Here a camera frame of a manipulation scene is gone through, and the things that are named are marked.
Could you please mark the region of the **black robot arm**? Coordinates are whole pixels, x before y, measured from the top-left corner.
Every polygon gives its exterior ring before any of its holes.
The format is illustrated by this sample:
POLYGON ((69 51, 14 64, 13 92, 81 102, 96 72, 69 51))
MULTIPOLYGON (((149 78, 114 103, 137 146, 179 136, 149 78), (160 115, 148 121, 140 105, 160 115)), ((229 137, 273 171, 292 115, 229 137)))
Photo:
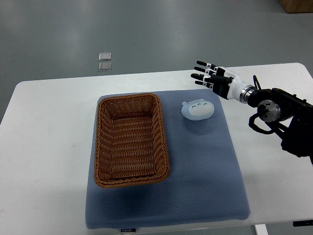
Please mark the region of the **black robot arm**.
POLYGON ((247 104, 257 109, 249 118, 254 131, 281 139, 281 147, 299 158, 313 160, 313 106, 296 94, 282 89, 259 89, 245 96, 247 104))

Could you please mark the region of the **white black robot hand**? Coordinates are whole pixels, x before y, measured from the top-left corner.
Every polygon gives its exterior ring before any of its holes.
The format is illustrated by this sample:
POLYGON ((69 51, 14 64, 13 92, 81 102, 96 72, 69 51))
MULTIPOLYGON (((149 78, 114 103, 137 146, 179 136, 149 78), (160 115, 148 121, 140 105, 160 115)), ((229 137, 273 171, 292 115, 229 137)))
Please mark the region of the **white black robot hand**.
POLYGON ((225 67, 203 61, 196 63, 198 66, 194 69, 199 73, 191 74, 195 84, 211 89, 213 93, 224 99, 247 103, 250 94, 256 90, 253 85, 244 82, 238 74, 225 67))

